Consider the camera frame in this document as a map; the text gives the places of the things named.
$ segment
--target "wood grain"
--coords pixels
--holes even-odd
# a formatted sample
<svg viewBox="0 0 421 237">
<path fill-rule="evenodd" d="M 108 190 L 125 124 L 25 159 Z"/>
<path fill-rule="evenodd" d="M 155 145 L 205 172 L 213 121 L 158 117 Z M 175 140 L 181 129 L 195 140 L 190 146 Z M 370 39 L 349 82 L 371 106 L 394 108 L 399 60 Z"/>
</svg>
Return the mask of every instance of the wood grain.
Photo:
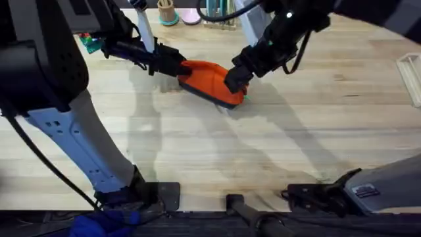
<svg viewBox="0 0 421 237">
<path fill-rule="evenodd" d="M 125 13 L 134 21 L 136 13 Z M 234 32 L 167 28 L 148 10 L 159 41 L 188 59 L 224 67 L 245 47 Z M 89 91 L 103 124 L 146 180 L 182 184 L 181 210 L 223 210 L 227 193 L 259 209 L 287 210 L 276 192 L 294 182 L 331 182 L 421 152 L 421 114 L 395 60 L 420 46 L 371 25 L 332 16 L 313 34 L 300 69 L 253 79 L 235 111 L 181 91 L 165 75 L 84 53 Z M 84 174 L 47 136 L 21 121 L 35 143 L 81 189 Z M 47 170 L 0 119 L 0 209 L 91 209 Z"/>
</svg>

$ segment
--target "blue object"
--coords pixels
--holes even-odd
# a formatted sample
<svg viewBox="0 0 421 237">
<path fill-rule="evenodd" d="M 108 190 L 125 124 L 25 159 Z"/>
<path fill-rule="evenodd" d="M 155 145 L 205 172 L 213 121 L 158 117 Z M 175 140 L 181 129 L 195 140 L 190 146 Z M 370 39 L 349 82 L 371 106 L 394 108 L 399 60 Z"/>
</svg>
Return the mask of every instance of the blue object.
<svg viewBox="0 0 421 237">
<path fill-rule="evenodd" d="M 177 24 L 178 19 L 179 19 L 179 17 L 178 17 L 178 14 L 177 13 L 176 13 L 175 19 L 172 22 L 165 22 L 165 21 L 162 20 L 161 16 L 159 16 L 159 22 L 161 24 L 163 24 L 164 26 L 172 26 L 172 25 L 175 25 L 175 24 Z"/>
<path fill-rule="evenodd" d="M 104 211 L 86 216 L 78 216 L 74 219 L 70 228 L 69 237 L 129 237 L 135 226 L 124 224 L 124 216 L 121 211 Z M 133 211 L 130 215 L 130 224 L 140 222 L 140 214 Z"/>
</svg>

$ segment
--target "black cable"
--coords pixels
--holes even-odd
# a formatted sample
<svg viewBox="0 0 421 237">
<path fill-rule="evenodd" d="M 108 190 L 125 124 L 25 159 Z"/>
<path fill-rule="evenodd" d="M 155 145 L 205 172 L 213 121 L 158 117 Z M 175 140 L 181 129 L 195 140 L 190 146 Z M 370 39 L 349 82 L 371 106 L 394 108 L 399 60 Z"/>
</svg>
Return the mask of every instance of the black cable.
<svg viewBox="0 0 421 237">
<path fill-rule="evenodd" d="M 234 13 L 225 15 L 225 16 L 207 16 L 207 15 L 203 14 L 202 11 L 201 11 L 201 2 L 202 2 L 202 0 L 197 0 L 196 11 L 197 11 L 197 14 L 199 14 L 199 16 L 203 20 L 206 20 L 206 21 L 209 21 L 209 22 L 224 22 L 224 21 L 231 20 L 233 18 L 239 17 L 242 14 L 250 11 L 252 8 L 256 7 L 261 2 L 263 2 L 263 0 L 253 0 L 253 2 L 251 2 L 247 6 L 243 7 L 242 9 L 240 9 L 240 10 L 234 12 Z"/>
<path fill-rule="evenodd" d="M 147 223 L 150 223 L 151 221 L 154 221 L 161 216 L 163 216 L 166 211 L 164 208 L 162 208 L 162 213 L 156 215 L 155 217 L 151 217 L 150 219 L 147 219 L 146 221 L 143 221 L 138 224 L 131 224 L 131 223 L 125 223 L 119 220 L 116 220 L 114 218 L 111 218 L 108 216 L 101 208 L 99 208 L 92 199 L 90 199 L 79 187 L 77 187 L 72 181 L 70 181 L 57 167 L 55 167 L 45 156 L 44 154 L 38 149 L 38 147 L 34 144 L 34 142 L 31 140 L 31 138 L 28 136 L 28 134 L 22 129 L 18 121 L 15 119 L 14 116 L 9 115 L 6 111 L 3 111 L 3 115 L 6 117 L 8 122 L 12 125 L 13 129 L 18 133 L 18 135 L 22 138 L 22 140 L 25 142 L 25 144 L 36 154 L 38 159 L 51 171 L 53 172 L 58 178 L 60 178 L 67 186 L 69 186 L 73 191 L 75 191 L 77 194 L 79 194 L 85 201 L 87 201 L 96 212 L 101 213 L 106 217 L 107 219 L 114 221 L 119 224 L 123 224 L 125 226 L 141 226 Z"/>
<path fill-rule="evenodd" d="M 282 69 L 284 70 L 285 74 L 293 74 L 298 69 L 298 66 L 301 63 L 301 59 L 303 58 L 307 43 L 309 42 L 310 36 L 311 36 L 311 30 L 309 30 L 304 36 L 303 42 L 301 44 L 301 47 L 298 52 L 297 58 L 294 62 L 294 65 L 292 66 L 292 69 L 288 70 L 286 63 L 282 65 Z"/>
<path fill-rule="evenodd" d="M 303 224 L 313 224 L 317 226 L 323 226 L 327 228 L 339 228 L 343 230 L 354 230 L 359 232 L 365 232 L 369 234 L 383 234 L 388 236 L 421 236 L 421 233 L 402 233 L 402 232 L 394 232 L 390 230 L 379 230 L 374 228 L 366 228 L 361 226 L 349 226 L 346 224 L 332 224 L 332 223 L 320 223 L 316 221 L 306 221 L 302 220 L 300 218 L 291 217 L 289 215 L 283 214 L 283 213 L 276 213 L 277 216 L 279 216 L 279 220 L 282 222 L 281 218 L 290 219 L 292 221 L 303 223 Z"/>
</svg>

